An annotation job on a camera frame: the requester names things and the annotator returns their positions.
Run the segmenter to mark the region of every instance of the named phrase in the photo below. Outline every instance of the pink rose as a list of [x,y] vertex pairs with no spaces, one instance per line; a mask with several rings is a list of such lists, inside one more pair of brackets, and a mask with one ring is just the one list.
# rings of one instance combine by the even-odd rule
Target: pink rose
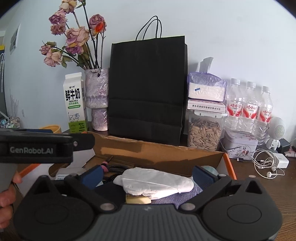
[[91,28],[92,34],[97,35],[98,33],[103,33],[106,31],[107,24],[100,14],[96,14],[89,19],[89,26]]
[[51,49],[52,49],[52,47],[50,45],[45,44],[45,45],[41,46],[41,49],[39,49],[39,51],[41,52],[41,54],[47,55],[47,53],[49,51],[51,51]]
[[67,40],[66,43],[68,45],[72,43],[78,43],[81,47],[85,44],[86,41],[89,40],[89,30],[85,29],[84,26],[80,28],[70,28],[66,31]]
[[63,0],[62,4],[59,7],[59,10],[64,10],[66,13],[74,12],[75,7],[77,6],[77,1],[73,0]]
[[51,24],[65,23],[65,22],[67,22],[67,19],[65,18],[65,16],[66,16],[66,13],[62,9],[62,10],[57,11],[54,15],[52,15],[49,18],[49,21]]
[[65,23],[54,24],[50,26],[50,31],[54,35],[64,34],[66,32],[66,24]]
[[44,63],[46,63],[48,66],[55,67],[56,65],[60,65],[61,62],[61,52],[57,51],[52,53],[49,51],[46,54],[46,58],[44,59]]
[[74,47],[67,46],[66,51],[71,54],[82,54],[84,52],[83,47],[80,47],[79,44]]

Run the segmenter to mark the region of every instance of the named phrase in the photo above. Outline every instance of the earphones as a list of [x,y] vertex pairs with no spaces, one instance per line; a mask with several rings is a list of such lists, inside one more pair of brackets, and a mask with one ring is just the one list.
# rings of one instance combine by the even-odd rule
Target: earphones
[[[267,153],[269,155],[269,157],[265,160],[257,160],[256,158],[258,157],[259,154],[261,153]],[[274,179],[276,178],[278,175],[279,176],[284,176],[285,175],[285,172],[281,169],[281,168],[278,168],[277,165],[276,165],[276,162],[275,162],[275,156],[274,154],[271,152],[271,151],[268,151],[268,150],[264,150],[264,149],[257,149],[256,151],[254,151],[252,154],[251,154],[251,159],[252,159],[252,162],[254,163],[254,168],[255,168],[255,171],[260,175],[262,176],[263,178],[266,178],[266,179]],[[266,177],[263,176],[262,174],[260,174],[258,172],[257,169],[265,169],[265,168],[271,168],[271,171],[273,172],[276,172],[276,173],[271,173],[271,172],[267,172],[266,173]],[[280,169],[283,174],[279,174],[277,173],[277,168]]]

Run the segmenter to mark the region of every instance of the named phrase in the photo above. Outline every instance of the red and white label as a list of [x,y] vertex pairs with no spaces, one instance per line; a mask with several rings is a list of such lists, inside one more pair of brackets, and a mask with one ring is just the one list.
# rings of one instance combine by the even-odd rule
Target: red and white label
[[258,106],[255,104],[244,104],[242,117],[256,119]]
[[266,107],[261,107],[259,109],[259,117],[258,120],[262,122],[267,122],[269,123],[271,119],[271,109],[266,108]]
[[227,111],[228,115],[239,117],[242,112],[242,104],[227,101]]

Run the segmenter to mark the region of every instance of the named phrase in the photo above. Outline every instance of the water bottle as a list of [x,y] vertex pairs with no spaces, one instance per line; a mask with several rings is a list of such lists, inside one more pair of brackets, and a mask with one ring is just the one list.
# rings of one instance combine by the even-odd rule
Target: water bottle
[[261,100],[259,100],[257,119],[252,130],[252,134],[258,140],[258,145],[262,145],[264,143],[264,139],[267,135],[266,130],[269,127],[272,107],[273,104],[271,101],[269,88],[267,86],[263,86],[263,93],[261,95]]
[[231,86],[226,94],[225,129],[238,130],[239,117],[242,112],[242,92],[240,90],[240,80],[231,79]]
[[256,84],[247,82],[246,96],[243,98],[243,108],[239,120],[239,130],[251,133],[257,116],[258,99],[255,92]]

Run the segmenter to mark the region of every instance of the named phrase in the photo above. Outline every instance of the human hand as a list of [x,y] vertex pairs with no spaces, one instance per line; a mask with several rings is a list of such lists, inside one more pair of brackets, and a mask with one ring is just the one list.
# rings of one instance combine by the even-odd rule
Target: human hand
[[[12,182],[22,182],[22,178],[18,172],[15,173]],[[16,192],[13,184],[10,184],[8,190],[0,193],[0,229],[8,227],[13,215],[13,208],[10,205],[15,202],[15,199]]]

